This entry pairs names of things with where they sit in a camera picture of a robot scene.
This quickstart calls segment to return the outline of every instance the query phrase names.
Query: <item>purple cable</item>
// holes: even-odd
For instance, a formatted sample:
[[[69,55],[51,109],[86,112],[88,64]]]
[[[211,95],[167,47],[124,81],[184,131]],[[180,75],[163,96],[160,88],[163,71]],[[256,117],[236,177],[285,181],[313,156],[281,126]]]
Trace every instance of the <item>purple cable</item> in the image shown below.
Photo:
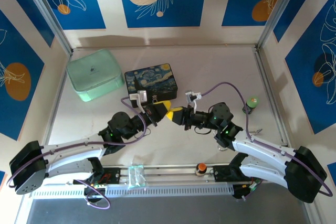
[[[89,187],[89,188],[91,188],[93,191],[95,191],[97,194],[99,194],[101,197],[103,197],[106,200],[106,202],[107,202],[107,206],[106,207],[98,207],[98,206],[93,205],[93,204],[91,204],[89,202],[89,196],[90,196],[90,194],[87,194],[85,200],[89,204],[89,206],[97,208],[97,209],[101,209],[101,210],[107,210],[107,209],[109,209],[111,207],[111,202],[109,201],[109,199],[103,193],[101,193],[100,191],[98,191],[97,189],[95,189],[93,186],[87,184],[83,180],[79,180],[79,179],[74,179],[74,180],[77,181],[77,182],[79,182],[79,183],[81,183],[81,184],[83,184],[83,185],[85,185],[85,186],[87,186],[87,187]]]
[[[257,144],[259,144],[260,146],[263,146],[263,147],[265,147],[265,148],[268,148],[268,149],[271,149],[271,150],[273,150],[273,151],[275,151],[275,152],[278,152],[278,153],[281,153],[281,150],[280,149],[278,149],[278,148],[275,148],[275,147],[273,147],[273,146],[271,146],[271,145],[268,145],[268,144],[266,144],[266,143],[262,143],[262,142],[260,142],[260,141],[258,141],[258,140],[252,140],[252,137],[251,137],[251,135],[250,135],[250,133],[248,132],[248,113],[247,113],[247,107],[246,107],[246,102],[245,102],[245,100],[244,100],[244,98],[243,98],[243,96],[242,96],[242,94],[241,94],[241,92],[237,89],[237,87],[236,86],[234,86],[232,83],[230,83],[230,82],[220,82],[220,83],[218,83],[217,85],[215,85],[213,88],[211,88],[210,90],[208,90],[207,92],[205,92],[205,93],[203,93],[203,94],[201,94],[202,96],[205,96],[205,95],[207,95],[207,94],[209,94],[210,92],[212,92],[215,88],[217,88],[218,86],[220,86],[220,85],[222,85],[222,84],[227,84],[227,85],[230,85],[231,87],[233,87],[236,91],[237,91],[237,93],[239,94],[239,96],[240,96],[240,99],[241,99],[241,101],[243,102],[243,104],[244,104],[244,109],[245,109],[245,113],[246,113],[246,135],[247,135],[247,137],[250,139],[250,141],[251,142],[255,142],[255,143],[257,143]],[[301,160],[299,160],[299,159],[297,159],[296,157],[294,157],[294,156],[292,156],[292,155],[290,155],[290,154],[288,154],[287,152],[285,152],[285,156],[286,157],[288,157],[288,158],[290,158],[290,159],[292,159],[292,160],[294,160],[294,161],[296,161],[297,163],[299,163],[300,165],[302,165],[307,171],[309,171],[309,173],[311,174],[311,175],[313,175],[314,176],[314,178],[315,179],[317,179],[317,181],[328,191],[328,193],[325,193],[325,192],[323,192],[323,191],[319,191],[319,193],[321,193],[321,194],[323,194],[323,195],[326,195],[326,196],[328,196],[328,197],[332,197],[333,196],[333,193],[332,193],[332,191],[330,190],[330,188],[326,185],[326,183],[312,170],[312,169],[310,169],[304,162],[302,162]]]
[[[60,148],[57,148],[54,150],[54,153],[56,152],[60,152],[60,151],[63,151],[63,150],[67,150],[67,149],[71,149],[71,148],[75,148],[75,147],[78,147],[78,146],[82,146],[82,145],[105,145],[105,144],[108,144],[108,145],[130,145],[130,144],[133,144],[133,143],[136,143],[138,142],[140,139],[142,139],[145,134],[146,134],[146,122],[145,120],[143,119],[143,117],[140,115],[140,113],[138,111],[136,111],[134,108],[132,108],[131,106],[129,106],[127,103],[124,102],[124,100],[128,99],[128,97],[124,97],[122,98],[120,101],[122,102],[122,104],[124,104],[127,108],[129,108],[130,110],[132,110],[139,118],[140,120],[142,121],[143,123],[143,132],[141,134],[141,136],[138,138],[138,139],[135,139],[131,142],[127,142],[127,143],[116,143],[116,142],[97,142],[97,141],[91,141],[91,142],[83,142],[83,143],[77,143],[77,144],[72,144],[72,145],[68,145],[68,146],[64,146],[64,147],[60,147]],[[13,179],[20,173],[22,172],[27,166],[31,165],[33,162],[37,161],[38,159],[40,158],[43,158],[47,155],[50,155],[51,154],[51,151],[49,152],[46,152],[46,153],[42,153],[34,158],[32,158],[31,160],[29,160],[27,163],[25,163],[23,166],[21,166],[18,170],[16,170],[16,172],[8,179],[6,185],[9,187],[9,188],[15,188],[15,185],[12,186],[10,183],[13,181]]]

